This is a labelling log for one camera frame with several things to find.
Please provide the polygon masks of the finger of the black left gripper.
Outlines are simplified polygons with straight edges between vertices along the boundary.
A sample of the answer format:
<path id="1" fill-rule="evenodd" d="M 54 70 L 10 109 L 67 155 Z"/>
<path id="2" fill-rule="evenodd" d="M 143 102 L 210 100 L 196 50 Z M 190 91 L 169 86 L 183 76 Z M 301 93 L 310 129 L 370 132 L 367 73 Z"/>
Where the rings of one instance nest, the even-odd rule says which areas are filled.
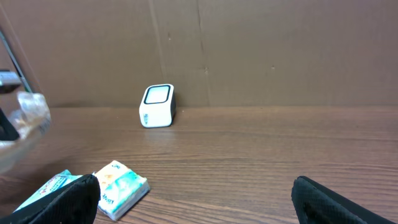
<path id="1" fill-rule="evenodd" d="M 1 140 L 2 141 L 16 141 L 19 139 L 19 133 L 15 129 L 15 127 L 8 120 L 6 115 L 0 110 L 1 116 Z"/>

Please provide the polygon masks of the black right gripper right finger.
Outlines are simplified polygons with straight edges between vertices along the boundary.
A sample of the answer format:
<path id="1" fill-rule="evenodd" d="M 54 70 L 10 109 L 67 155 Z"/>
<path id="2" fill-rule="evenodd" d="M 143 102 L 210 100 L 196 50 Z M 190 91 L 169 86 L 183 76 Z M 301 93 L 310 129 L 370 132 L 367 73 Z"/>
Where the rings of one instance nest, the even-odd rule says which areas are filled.
<path id="1" fill-rule="evenodd" d="M 306 177 L 294 180 L 292 202 L 300 224 L 393 224 Z"/>

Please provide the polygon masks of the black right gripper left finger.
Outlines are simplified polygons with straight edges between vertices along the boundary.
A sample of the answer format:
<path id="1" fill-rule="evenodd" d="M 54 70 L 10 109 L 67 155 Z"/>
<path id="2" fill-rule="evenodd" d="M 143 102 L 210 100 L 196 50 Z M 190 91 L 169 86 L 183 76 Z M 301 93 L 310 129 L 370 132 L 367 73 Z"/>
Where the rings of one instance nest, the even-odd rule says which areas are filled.
<path id="1" fill-rule="evenodd" d="M 86 174 L 1 218 L 1 224 L 92 224 L 99 200 L 99 181 Z"/>

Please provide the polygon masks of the orange tissue pack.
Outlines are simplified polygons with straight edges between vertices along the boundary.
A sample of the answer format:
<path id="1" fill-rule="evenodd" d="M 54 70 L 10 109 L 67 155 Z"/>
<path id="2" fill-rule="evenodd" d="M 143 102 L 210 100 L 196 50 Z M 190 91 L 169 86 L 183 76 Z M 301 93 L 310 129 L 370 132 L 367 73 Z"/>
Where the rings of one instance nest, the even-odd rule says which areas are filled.
<path id="1" fill-rule="evenodd" d="M 27 200 L 25 200 L 16 211 L 34 203 L 35 201 L 51 194 L 52 192 L 66 186 L 67 184 L 79 179 L 81 175 L 72 175 L 72 173 L 65 169 L 61 173 L 56 174 L 48 180 L 43 186 L 36 190 Z"/>

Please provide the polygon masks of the teal tissue pack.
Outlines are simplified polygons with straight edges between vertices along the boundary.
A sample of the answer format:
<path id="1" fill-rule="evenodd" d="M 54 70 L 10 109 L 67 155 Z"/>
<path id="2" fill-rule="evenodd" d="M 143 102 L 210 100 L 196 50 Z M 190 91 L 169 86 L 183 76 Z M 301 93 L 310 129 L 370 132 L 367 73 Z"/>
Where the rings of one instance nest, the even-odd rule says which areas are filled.
<path id="1" fill-rule="evenodd" d="M 98 208 L 112 221 L 119 220 L 150 190 L 145 177 L 118 161 L 94 173 L 100 187 Z"/>

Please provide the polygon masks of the clear bagged bread snack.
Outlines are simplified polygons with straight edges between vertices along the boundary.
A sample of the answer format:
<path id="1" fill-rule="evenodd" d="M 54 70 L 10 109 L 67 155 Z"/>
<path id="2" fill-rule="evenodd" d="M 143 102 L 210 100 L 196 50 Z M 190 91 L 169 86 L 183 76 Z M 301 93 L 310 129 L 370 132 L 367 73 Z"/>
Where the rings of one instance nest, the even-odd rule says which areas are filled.
<path id="1" fill-rule="evenodd" d="M 47 132 L 50 123 L 50 110 L 44 95 L 40 93 L 17 93 L 19 109 L 6 116 L 19 133 L 16 141 L 1 140 L 1 172 L 11 169 L 22 159 Z"/>

